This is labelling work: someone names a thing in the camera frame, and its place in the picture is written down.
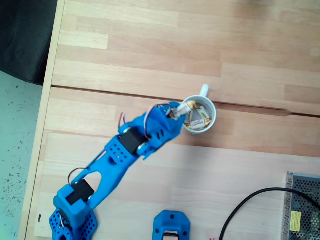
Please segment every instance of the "black fabric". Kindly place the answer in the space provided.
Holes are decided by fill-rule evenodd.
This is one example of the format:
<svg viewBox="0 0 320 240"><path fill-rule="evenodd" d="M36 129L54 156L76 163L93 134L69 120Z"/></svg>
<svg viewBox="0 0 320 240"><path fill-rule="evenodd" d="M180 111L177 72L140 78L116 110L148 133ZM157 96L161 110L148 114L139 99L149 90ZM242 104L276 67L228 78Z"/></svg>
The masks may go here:
<svg viewBox="0 0 320 240"><path fill-rule="evenodd" d="M58 0L0 0L0 70L43 84Z"/></svg>

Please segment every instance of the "mug rim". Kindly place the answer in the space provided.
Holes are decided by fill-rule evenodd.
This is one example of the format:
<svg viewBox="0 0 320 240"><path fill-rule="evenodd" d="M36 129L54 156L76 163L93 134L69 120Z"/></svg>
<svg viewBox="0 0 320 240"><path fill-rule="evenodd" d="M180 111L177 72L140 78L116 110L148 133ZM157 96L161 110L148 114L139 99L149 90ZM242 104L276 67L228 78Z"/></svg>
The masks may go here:
<svg viewBox="0 0 320 240"><path fill-rule="evenodd" d="M188 101L190 98L193 98L193 97L200 97L200 98L206 99L207 101L210 102L210 104L213 107L214 116L212 117L211 123L209 124L208 127L204 128L200 131L195 131L195 130L191 130L190 128L187 128L186 125L183 124L184 129L186 129L188 132L190 132L192 134L202 134L202 133L205 133L206 131L208 131L210 128L212 128L212 126L215 124L216 119L217 119L217 109L216 109L216 106L214 105L214 103L209 98L207 98L206 96L201 96L201 95L189 96L182 103L184 104L186 101Z"/></svg>

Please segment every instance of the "mug handle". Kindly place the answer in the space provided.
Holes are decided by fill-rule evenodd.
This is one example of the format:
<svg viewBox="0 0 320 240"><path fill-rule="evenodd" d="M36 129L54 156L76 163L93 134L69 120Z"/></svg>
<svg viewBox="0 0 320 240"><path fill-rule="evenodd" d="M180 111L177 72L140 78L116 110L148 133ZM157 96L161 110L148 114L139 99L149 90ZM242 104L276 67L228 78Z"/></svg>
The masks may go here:
<svg viewBox="0 0 320 240"><path fill-rule="evenodd" d="M209 91L209 85L208 84L203 84L201 91L200 91L200 96L206 98L208 95Z"/></svg>

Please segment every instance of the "white mug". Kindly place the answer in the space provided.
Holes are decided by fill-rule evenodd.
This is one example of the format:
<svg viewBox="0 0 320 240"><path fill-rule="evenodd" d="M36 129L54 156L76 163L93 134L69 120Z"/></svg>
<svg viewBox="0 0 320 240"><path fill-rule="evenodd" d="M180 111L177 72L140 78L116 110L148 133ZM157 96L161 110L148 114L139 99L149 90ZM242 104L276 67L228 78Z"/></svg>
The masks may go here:
<svg viewBox="0 0 320 240"><path fill-rule="evenodd" d="M215 121L217 119L216 107L213 104L213 102L209 98L207 98L208 91L209 91L209 85L203 84L199 95L190 96L186 100L183 101L183 104L184 104L186 101L193 100L197 104L204 106L204 108L205 108L206 112L208 113L208 115L210 116L210 120L211 120L211 123L209 124L209 126L207 126L206 128L204 128L202 130L199 130L199 131L191 130L190 128L186 127L183 124L184 129L186 129L191 134L202 134L202 133L208 131L210 128L212 128L212 126L215 124Z"/></svg>

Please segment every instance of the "blue bracket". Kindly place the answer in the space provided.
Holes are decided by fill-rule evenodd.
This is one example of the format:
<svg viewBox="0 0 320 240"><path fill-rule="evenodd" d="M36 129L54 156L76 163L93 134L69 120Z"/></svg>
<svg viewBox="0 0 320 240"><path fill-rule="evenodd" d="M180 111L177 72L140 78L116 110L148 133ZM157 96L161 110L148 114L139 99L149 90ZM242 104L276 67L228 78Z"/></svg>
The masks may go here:
<svg viewBox="0 0 320 240"><path fill-rule="evenodd" d="M98 227L98 221L93 210L85 217L84 223L79 228L72 230L61 225L61 216L56 209L49 219L52 230L52 240L90 240Z"/></svg>
<svg viewBox="0 0 320 240"><path fill-rule="evenodd" d="M178 240L189 240L190 221L183 212L164 210L154 219L152 240L163 240L165 235L171 235L166 231L177 232Z"/></svg>

